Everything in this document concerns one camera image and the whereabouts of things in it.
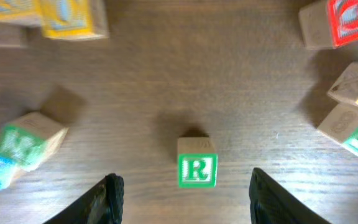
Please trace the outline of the green R letter block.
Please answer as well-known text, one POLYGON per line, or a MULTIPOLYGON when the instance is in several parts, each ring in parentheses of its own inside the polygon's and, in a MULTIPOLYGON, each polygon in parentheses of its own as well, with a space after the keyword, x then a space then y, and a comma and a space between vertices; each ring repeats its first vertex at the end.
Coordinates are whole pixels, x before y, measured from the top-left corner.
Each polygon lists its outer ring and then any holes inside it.
POLYGON ((177 164, 179 188, 215 188, 218 171, 218 154, 210 138, 178 138, 177 164))

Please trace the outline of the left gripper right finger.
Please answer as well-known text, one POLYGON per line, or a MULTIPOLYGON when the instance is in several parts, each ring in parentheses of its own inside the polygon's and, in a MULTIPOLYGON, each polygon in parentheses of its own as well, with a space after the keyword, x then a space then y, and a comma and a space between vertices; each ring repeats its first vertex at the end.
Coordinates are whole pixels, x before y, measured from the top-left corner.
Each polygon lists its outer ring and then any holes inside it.
POLYGON ((252 171, 249 198, 252 224, 329 224, 258 167, 252 171))

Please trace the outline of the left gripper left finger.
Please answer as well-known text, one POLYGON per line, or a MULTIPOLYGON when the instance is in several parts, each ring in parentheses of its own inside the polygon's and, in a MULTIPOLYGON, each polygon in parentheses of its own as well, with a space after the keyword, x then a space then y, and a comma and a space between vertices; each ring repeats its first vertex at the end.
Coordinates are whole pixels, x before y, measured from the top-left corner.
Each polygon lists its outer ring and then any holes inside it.
POLYGON ((124 179, 108 174, 45 224, 121 224, 124 179))

